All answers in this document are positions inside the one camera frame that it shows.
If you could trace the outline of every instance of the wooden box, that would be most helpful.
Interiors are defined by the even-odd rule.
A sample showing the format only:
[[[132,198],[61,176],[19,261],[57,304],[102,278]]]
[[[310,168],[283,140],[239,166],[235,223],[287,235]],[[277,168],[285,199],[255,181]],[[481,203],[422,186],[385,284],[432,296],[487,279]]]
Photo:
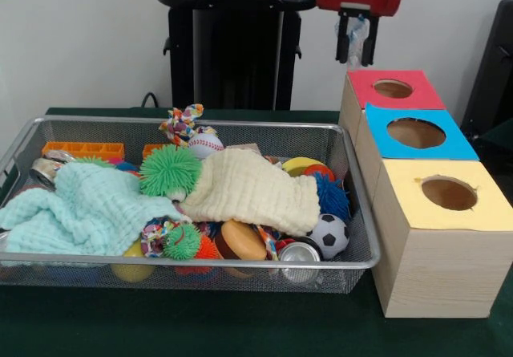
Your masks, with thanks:
[[[371,203],[382,158],[478,160],[447,111],[378,108],[367,104],[355,151]]]
[[[384,160],[374,215],[386,317],[489,315],[513,261],[513,209],[481,163]]]
[[[339,124],[356,144],[367,104],[382,108],[444,110],[445,106],[422,71],[354,71],[345,77]]]

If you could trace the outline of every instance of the light blue towel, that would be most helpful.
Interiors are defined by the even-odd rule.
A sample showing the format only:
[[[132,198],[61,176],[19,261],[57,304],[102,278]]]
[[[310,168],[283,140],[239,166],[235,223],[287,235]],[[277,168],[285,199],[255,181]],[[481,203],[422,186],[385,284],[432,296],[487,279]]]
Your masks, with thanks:
[[[182,219],[169,199],[141,195],[137,176],[113,168],[66,164],[55,187],[26,190],[0,209],[0,227],[12,230],[6,251],[122,255],[152,218]]]

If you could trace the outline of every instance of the circular hole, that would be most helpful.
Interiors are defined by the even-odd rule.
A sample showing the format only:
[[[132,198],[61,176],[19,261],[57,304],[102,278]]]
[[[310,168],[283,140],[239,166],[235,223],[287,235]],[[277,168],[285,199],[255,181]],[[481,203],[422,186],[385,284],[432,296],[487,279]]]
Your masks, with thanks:
[[[410,96],[414,89],[399,80],[385,79],[374,83],[374,90],[387,98],[404,99]]]
[[[413,148],[437,147],[446,141],[445,132],[426,120],[397,119],[390,122],[386,130],[395,140]]]
[[[422,182],[422,191],[430,201],[449,210],[468,210],[478,201],[472,187],[448,176],[434,176],[425,179]]]

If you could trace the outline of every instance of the green tablecloth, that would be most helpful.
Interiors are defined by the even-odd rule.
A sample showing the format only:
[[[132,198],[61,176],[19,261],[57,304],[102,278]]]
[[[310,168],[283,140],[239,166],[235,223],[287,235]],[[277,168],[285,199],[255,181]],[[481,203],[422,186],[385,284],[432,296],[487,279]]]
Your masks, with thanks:
[[[163,110],[51,114],[165,117]],[[336,122],[336,112],[209,111],[209,119]],[[385,319],[372,275],[348,295],[0,288],[0,351],[37,355],[513,356],[513,273],[489,319]]]

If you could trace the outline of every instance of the wire mesh basket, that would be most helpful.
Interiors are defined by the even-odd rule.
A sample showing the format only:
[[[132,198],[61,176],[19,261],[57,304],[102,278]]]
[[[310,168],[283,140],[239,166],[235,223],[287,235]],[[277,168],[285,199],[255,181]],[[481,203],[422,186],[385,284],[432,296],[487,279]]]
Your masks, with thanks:
[[[47,142],[123,142],[125,160],[140,164],[145,144],[167,143],[158,131],[159,124],[155,119],[74,116],[44,116],[29,122],[0,160],[0,205],[32,184],[30,166]],[[0,285],[349,293],[365,270],[378,262],[380,252],[362,175],[346,133],[332,124],[215,120],[201,124],[213,126],[226,146],[256,143],[263,155],[306,156],[326,163],[337,178],[344,179],[349,194],[348,248],[329,262],[176,261],[0,252]],[[197,267],[204,272],[195,273]],[[117,277],[123,273],[147,274],[147,278],[129,282],[130,278]]]

